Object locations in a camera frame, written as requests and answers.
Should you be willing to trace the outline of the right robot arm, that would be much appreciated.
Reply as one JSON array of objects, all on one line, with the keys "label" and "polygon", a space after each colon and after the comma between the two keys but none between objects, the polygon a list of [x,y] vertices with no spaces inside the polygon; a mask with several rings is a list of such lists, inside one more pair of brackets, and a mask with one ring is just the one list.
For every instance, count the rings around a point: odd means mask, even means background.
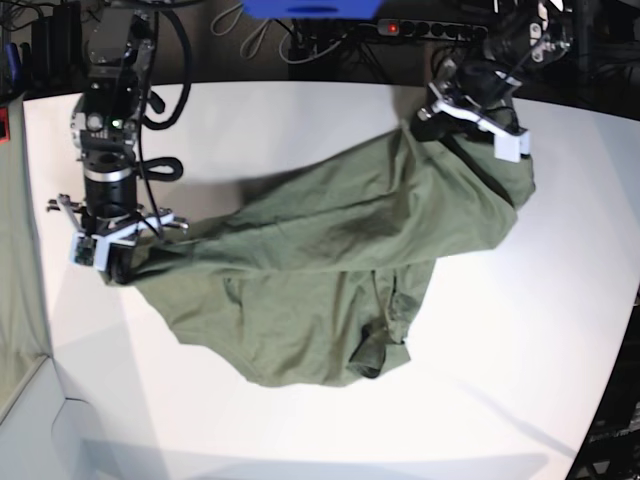
[{"label": "right robot arm", "polygon": [[[88,84],[70,119],[71,138],[82,166],[84,197],[66,194],[49,201],[50,211],[66,214],[72,228],[70,260],[90,267],[117,284],[131,276],[141,235],[162,239],[167,228],[187,230],[188,223],[155,202],[144,207],[137,186],[179,180],[184,167],[175,157],[146,160],[144,129],[167,130],[180,118],[192,86],[193,55],[186,30],[171,1],[113,1],[88,44]],[[173,27],[183,54],[182,89],[168,119],[157,122],[146,111],[165,111],[152,90],[160,20]]]}]

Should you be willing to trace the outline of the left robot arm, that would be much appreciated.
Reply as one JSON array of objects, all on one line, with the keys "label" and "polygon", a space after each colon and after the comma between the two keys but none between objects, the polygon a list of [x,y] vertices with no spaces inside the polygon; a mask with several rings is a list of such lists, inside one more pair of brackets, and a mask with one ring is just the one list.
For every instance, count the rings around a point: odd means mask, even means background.
[{"label": "left robot arm", "polygon": [[524,134],[512,96],[527,76],[571,48],[570,16],[551,1],[519,1],[483,40],[448,47],[432,67],[425,104],[410,128],[421,141],[475,127],[494,137]]}]

